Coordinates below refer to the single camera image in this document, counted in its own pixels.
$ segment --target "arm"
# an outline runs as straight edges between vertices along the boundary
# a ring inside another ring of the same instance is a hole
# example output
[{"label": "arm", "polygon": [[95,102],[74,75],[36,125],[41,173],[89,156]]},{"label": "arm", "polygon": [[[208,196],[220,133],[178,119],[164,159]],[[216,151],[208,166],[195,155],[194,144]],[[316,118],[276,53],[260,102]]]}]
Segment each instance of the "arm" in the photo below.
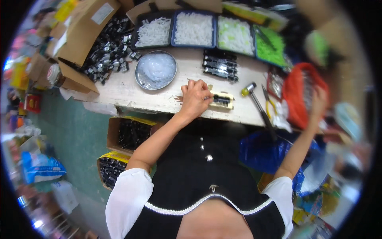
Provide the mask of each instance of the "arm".
[{"label": "arm", "polygon": [[141,168],[150,172],[150,168],[170,145],[178,132],[199,117],[213,101],[213,94],[202,80],[188,81],[182,86],[183,105],[170,121],[143,142],[131,156],[127,169]]},{"label": "arm", "polygon": [[326,91],[320,87],[315,87],[308,126],[298,137],[284,160],[281,162],[280,167],[273,177],[274,180],[280,177],[289,177],[293,180],[305,159],[309,146],[318,129],[318,123],[320,122],[322,115],[325,113],[326,106]]}]

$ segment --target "black dress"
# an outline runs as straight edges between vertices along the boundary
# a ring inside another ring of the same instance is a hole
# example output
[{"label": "black dress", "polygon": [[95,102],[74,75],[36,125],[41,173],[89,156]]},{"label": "black dress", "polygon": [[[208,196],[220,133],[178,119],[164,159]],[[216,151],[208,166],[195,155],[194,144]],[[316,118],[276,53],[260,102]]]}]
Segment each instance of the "black dress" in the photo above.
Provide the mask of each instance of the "black dress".
[{"label": "black dress", "polygon": [[211,198],[243,214],[255,239],[282,238],[280,212],[238,164],[238,150],[232,138],[179,133],[158,160],[152,195],[125,239],[176,238],[183,215]]}]

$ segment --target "metal bowl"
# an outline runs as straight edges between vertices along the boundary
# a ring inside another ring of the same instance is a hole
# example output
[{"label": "metal bowl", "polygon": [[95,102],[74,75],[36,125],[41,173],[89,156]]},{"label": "metal bowl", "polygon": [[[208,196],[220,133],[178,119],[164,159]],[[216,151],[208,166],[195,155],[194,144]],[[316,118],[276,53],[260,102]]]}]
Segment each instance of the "metal bowl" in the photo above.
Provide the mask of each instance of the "metal bowl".
[{"label": "metal bowl", "polygon": [[[171,56],[173,59],[173,63],[175,66],[175,71],[173,75],[170,75],[167,79],[162,79],[162,80],[157,80],[154,81],[150,79],[144,72],[142,68],[142,60],[145,60],[145,57],[148,58],[152,54],[167,54]],[[162,89],[163,87],[167,86],[168,84],[171,83],[171,81],[175,78],[176,72],[178,70],[178,66],[176,64],[176,60],[173,55],[171,55],[168,52],[165,52],[163,50],[155,50],[152,52],[149,52],[145,54],[139,61],[137,66],[135,67],[135,80],[137,81],[138,85],[142,87],[143,89],[148,89],[148,90],[156,90],[156,89]]]}]

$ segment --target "wooden board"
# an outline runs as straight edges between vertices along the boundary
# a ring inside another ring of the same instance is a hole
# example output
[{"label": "wooden board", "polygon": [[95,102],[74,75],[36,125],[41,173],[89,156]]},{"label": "wooden board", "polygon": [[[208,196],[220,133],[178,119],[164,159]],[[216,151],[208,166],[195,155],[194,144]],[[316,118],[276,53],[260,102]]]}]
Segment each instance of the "wooden board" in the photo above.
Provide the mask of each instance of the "wooden board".
[{"label": "wooden board", "polygon": [[237,83],[207,75],[203,73],[201,49],[168,48],[163,49],[172,54],[178,64],[178,72],[174,80],[165,88],[150,91],[141,88],[135,79],[134,70],[137,61],[129,64],[130,70],[126,73],[112,73],[104,86],[100,82],[95,85],[99,95],[94,93],[73,93],[73,97],[81,101],[115,104],[128,107],[133,111],[141,112],[167,112],[176,113],[180,110],[180,102],[175,98],[182,96],[180,87],[188,83],[188,79],[202,79],[208,85],[213,86],[215,92],[227,92],[234,96],[232,110],[206,110],[202,117],[218,120],[227,120],[242,124],[264,126],[261,115],[250,97],[242,97],[241,89],[251,82],[257,84],[254,90],[260,104],[265,109],[265,97],[261,84],[265,86],[264,73],[268,66],[255,59],[238,55],[238,77]]}]

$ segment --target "woman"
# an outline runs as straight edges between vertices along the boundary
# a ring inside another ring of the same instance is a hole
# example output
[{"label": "woman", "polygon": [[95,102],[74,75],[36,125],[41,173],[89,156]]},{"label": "woman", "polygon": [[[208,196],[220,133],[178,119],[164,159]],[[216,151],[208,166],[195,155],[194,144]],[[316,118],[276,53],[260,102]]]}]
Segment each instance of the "woman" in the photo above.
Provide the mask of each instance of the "woman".
[{"label": "woman", "polygon": [[202,80],[181,89],[181,110],[137,148],[118,177],[106,205],[111,237],[286,238],[293,228],[292,179],[326,109],[325,91],[315,90],[308,127],[260,194],[238,164],[237,144],[178,134],[213,101]]}]

